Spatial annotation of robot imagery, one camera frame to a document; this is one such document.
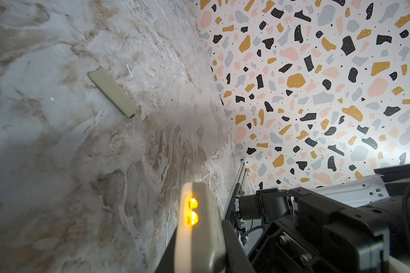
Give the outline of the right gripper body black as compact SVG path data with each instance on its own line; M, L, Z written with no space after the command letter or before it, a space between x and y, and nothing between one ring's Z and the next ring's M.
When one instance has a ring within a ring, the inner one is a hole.
M258 273L410 272L410 191L354 208L305 188L293 217L268 225L248 259Z

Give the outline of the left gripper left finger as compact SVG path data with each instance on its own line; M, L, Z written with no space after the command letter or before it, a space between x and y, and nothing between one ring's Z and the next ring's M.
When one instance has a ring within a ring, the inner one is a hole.
M155 273L174 273L174 254L175 254L175 241L177 237L177 228L167 245L167 248L159 262Z

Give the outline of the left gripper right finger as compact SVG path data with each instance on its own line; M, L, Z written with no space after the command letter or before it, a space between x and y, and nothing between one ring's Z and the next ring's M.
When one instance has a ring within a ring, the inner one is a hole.
M255 270L248 260L229 220L222 221L222 228L227 252L225 271L227 273L254 273Z

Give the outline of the white remote control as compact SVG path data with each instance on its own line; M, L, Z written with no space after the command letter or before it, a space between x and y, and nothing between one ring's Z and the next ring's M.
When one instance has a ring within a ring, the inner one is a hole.
M223 273L226 242L217 200L202 182L183 185L174 249L176 273Z

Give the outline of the beige battery compartment cover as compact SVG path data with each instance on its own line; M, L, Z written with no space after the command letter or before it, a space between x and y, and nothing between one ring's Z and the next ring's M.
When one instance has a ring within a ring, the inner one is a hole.
M89 79L128 117L133 117L138 106L103 68L88 73Z

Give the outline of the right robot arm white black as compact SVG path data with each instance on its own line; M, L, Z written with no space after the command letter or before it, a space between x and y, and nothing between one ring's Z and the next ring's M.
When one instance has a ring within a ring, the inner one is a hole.
M257 273L410 273L410 164L239 202L245 220L261 220L248 255Z

